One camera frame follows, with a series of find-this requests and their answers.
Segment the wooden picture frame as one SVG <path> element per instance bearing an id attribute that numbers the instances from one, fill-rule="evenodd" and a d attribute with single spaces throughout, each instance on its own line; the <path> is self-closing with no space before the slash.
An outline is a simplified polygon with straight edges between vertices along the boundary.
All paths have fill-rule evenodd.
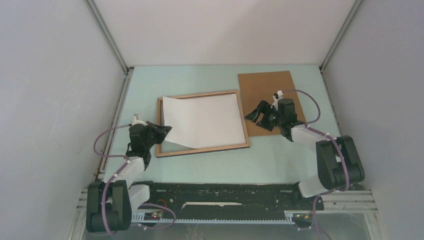
<path id="1" fill-rule="evenodd" d="M 209 147 L 209 148 L 201 148 L 201 149 L 194 149 L 185 147 L 179 144 L 171 143 L 164 141 L 164 143 L 160 144 L 156 148 L 156 157 L 157 158 L 166 158 L 166 157 L 176 157 L 176 156 L 183 156 L 183 155 L 194 155 L 194 154 L 203 154 L 203 153 L 210 153 L 210 152 L 219 152 L 219 151 L 228 151 L 228 150 L 237 150 L 237 149 L 245 149 L 249 148 L 251 146 L 246 121 L 244 119 L 244 112 L 240 97 L 239 90 L 225 90 L 225 91 L 215 91 L 215 92 L 207 92 L 207 93 L 196 93 L 196 94 L 188 94 L 188 95 L 180 95 L 180 96 L 172 96 L 169 98 L 175 98 L 175 99 L 191 99 L 191 98 L 199 98 L 199 97 L 208 97 L 208 96 L 215 96 L 215 95 L 226 95 L 226 94 L 233 94 L 235 93 L 238 99 L 241 119 L 244 127 L 244 134 L 246 137 L 246 144 L 238 144 L 238 145 L 229 145 L 229 146 L 219 146 L 219 147 Z M 163 118 L 163 97 L 158 98 L 157 100 L 157 124 L 164 125 L 164 118 Z"/>

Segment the beach landscape photo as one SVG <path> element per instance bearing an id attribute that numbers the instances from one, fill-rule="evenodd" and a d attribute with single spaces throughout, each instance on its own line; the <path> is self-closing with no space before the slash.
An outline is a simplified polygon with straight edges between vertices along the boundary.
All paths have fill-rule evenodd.
<path id="1" fill-rule="evenodd" d="M 177 99 L 162 98 L 165 141 L 191 149 L 246 144 L 236 93 Z"/>

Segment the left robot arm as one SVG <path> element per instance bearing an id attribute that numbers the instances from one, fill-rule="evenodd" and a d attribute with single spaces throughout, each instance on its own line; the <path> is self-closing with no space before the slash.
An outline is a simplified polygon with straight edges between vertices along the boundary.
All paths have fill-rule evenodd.
<path id="1" fill-rule="evenodd" d="M 139 206 L 153 208 L 158 194 L 143 185 L 131 190 L 135 178 L 143 173 L 151 161 L 151 148 L 160 145 L 172 130 L 171 126 L 156 125 L 149 121 L 134 120 L 127 124 L 130 142 L 122 166 L 107 180 L 94 181 L 88 186 L 86 230 L 90 233 L 114 235 L 127 230 L 132 213 Z"/>

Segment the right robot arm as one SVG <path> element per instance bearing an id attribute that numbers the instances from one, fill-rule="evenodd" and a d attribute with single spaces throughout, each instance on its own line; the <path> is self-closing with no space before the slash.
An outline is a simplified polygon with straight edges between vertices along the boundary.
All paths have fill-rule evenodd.
<path id="1" fill-rule="evenodd" d="M 278 128 L 287 140 L 302 144 L 316 154 L 317 174 L 298 182 L 298 191 L 290 196 L 295 208 L 304 209 L 311 197 L 333 190 L 346 191 L 350 185 L 365 179 L 353 138 L 332 137 L 300 121 L 291 98 L 281 98 L 274 104 L 262 100 L 245 119 L 267 131 Z"/>

